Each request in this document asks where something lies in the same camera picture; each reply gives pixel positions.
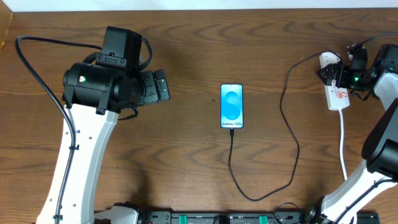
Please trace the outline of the blue Galaxy smartphone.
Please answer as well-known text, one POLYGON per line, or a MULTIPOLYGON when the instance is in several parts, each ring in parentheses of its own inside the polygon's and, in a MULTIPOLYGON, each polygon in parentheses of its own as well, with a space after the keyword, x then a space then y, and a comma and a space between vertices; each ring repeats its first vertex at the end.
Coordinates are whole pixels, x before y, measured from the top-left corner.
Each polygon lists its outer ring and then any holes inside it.
POLYGON ((243 85, 240 83, 221 84, 220 100, 220 126, 229 129, 243 128, 243 85))

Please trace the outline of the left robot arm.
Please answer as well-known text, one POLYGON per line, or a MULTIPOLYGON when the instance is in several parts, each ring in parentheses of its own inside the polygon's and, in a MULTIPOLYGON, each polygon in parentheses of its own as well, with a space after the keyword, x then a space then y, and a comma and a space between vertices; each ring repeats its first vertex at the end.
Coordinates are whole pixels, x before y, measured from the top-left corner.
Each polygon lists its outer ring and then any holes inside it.
POLYGON ((108 27, 101 52, 75 63, 63 77, 62 143, 38 223, 138 223, 139 212, 117 204, 95 212, 98 177, 111 133, 124 109, 170 98, 163 70, 148 70, 141 47, 148 40, 108 27))

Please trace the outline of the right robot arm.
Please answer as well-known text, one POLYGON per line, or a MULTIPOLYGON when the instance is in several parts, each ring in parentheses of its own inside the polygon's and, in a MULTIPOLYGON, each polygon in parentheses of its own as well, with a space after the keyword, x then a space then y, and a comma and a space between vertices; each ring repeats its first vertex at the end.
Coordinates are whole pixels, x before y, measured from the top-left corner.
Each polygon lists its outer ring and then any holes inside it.
POLYGON ((397 185, 397 46, 382 45, 369 68, 363 45, 350 46, 348 54, 351 65, 332 52, 321 53, 319 78, 326 86, 374 95, 385 113, 363 144, 360 165, 312 207, 304 223, 350 223, 374 197, 397 185))

